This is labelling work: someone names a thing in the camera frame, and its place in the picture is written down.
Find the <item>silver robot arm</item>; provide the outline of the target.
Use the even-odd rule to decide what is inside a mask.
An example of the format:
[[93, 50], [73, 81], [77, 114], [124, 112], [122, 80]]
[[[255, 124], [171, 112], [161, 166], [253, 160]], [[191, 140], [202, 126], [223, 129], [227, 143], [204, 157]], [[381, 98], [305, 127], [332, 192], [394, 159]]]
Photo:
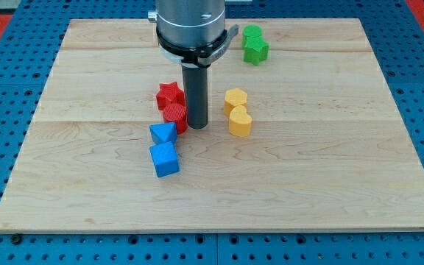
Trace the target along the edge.
[[163, 56], [189, 68], [208, 68], [239, 33], [225, 25], [225, 0], [156, 0], [147, 18]]

